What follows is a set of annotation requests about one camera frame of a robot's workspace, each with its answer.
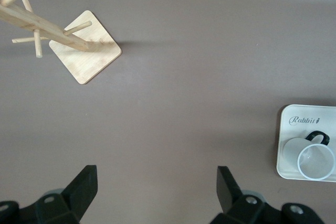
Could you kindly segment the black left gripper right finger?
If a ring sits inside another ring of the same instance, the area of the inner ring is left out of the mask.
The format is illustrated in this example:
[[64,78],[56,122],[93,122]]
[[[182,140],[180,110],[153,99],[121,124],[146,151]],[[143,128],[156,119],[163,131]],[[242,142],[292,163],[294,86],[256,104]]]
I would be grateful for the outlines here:
[[222,212],[211,223],[281,223],[281,212],[242,192],[227,166],[217,168],[216,192]]

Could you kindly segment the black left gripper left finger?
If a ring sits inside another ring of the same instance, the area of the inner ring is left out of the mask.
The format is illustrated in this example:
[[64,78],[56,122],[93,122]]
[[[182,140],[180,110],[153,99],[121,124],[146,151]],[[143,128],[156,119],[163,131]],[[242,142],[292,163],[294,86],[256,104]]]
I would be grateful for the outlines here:
[[38,223],[79,223],[98,191],[96,165],[87,165],[61,192],[42,196],[35,203]]

